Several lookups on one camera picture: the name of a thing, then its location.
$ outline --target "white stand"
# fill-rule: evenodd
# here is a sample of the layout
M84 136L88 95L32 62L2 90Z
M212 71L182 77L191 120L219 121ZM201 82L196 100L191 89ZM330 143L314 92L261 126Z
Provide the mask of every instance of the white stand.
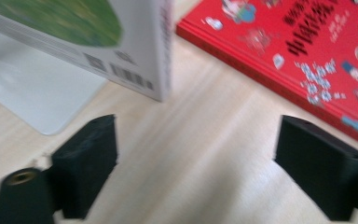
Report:
M42 134L62 130L106 79L0 34L0 104Z

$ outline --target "book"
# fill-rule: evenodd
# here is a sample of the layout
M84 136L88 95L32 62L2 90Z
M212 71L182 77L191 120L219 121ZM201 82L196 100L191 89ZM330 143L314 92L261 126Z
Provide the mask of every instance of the book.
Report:
M170 91L169 0L2 0L0 33L164 101Z
M358 141L358 0L203 0L175 32Z

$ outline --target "table surface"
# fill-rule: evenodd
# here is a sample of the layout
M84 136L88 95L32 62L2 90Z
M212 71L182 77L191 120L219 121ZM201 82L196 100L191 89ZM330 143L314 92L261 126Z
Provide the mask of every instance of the table surface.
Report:
M195 4L174 1L174 21ZM273 161L281 116L306 119L358 149L347 135L174 35L172 92L164 103L109 82L52 136L0 105L0 179L39 165L107 114L117 117L119 165L87 219L61 223L330 223Z

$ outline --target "red book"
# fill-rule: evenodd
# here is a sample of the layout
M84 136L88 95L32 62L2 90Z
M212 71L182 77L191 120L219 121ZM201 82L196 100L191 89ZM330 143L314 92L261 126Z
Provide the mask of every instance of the red book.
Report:
M358 140L358 0L203 0L176 33Z

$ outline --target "black clamp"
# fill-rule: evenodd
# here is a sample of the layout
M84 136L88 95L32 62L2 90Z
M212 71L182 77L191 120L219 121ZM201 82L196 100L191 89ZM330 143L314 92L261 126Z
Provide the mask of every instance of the black clamp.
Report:
M52 224L53 214L86 218L117 165L115 117L87 123L51 156L45 171L26 168L8 175L0 188L0 224Z
M358 150L319 127L283 116L275 161L333 221L358 208Z

